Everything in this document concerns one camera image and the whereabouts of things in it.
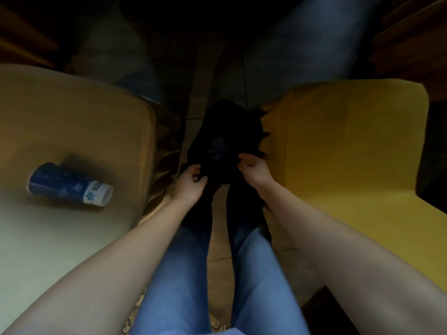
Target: leg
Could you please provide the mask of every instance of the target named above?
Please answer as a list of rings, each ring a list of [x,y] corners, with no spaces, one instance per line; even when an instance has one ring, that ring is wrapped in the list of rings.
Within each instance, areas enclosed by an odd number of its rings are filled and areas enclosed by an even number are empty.
[[[227,225],[235,273],[232,327],[246,335],[309,334],[270,244],[263,201],[245,181],[230,185]]]
[[[212,193],[188,212],[161,260],[141,303],[132,335],[168,330],[211,332],[208,313],[207,254],[211,237]]]

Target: blue paper cup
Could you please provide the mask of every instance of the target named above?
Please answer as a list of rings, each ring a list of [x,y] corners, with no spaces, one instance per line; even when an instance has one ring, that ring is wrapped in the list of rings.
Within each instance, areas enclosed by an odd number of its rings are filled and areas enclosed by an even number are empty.
[[[113,194],[113,186],[54,163],[45,163],[34,171],[28,181],[28,190],[34,195],[100,207],[106,206]]]

